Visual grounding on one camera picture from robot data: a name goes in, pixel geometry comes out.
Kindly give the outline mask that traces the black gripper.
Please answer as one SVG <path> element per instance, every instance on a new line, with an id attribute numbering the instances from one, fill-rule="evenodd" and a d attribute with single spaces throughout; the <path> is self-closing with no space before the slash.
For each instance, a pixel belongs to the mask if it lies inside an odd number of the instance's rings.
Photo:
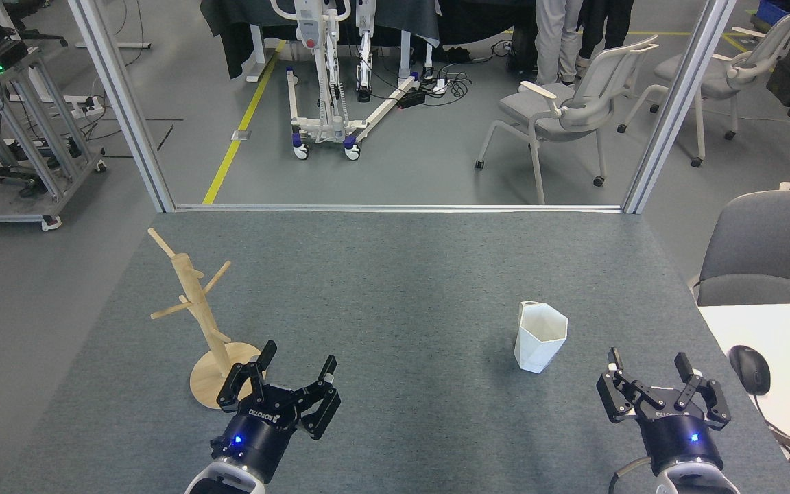
<path id="1" fill-rule="evenodd" d="M 683 391 L 675 400 L 677 412 L 661 410 L 659 394 L 626 373 L 619 350 L 610 348 L 608 368 L 597 381 L 597 391 L 606 415 L 612 423 L 618 423 L 638 407 L 636 421 L 650 457 L 653 475 L 660 475 L 674 463 L 696 460 L 722 469 L 721 456 L 708 431 L 708 427 L 722 430 L 732 418 L 720 381 L 706 379 L 693 368 L 686 353 L 678 353 L 674 364 L 684 384 Z M 705 401 L 705 415 L 698 405 L 690 404 L 697 392 Z"/>
<path id="2" fill-rule="evenodd" d="M 255 360 L 232 365 L 217 394 L 217 405 L 223 412 L 236 412 L 225 432 L 211 441 L 214 460 L 247 468 L 262 482 L 272 481 L 292 434 L 305 430 L 319 440 L 341 405 L 341 397 L 333 387 L 336 357 L 327 357 L 315 382 L 298 391 L 288 388 L 264 388 L 263 373 L 277 351 L 269 340 Z M 246 381 L 250 396 L 239 401 Z"/>

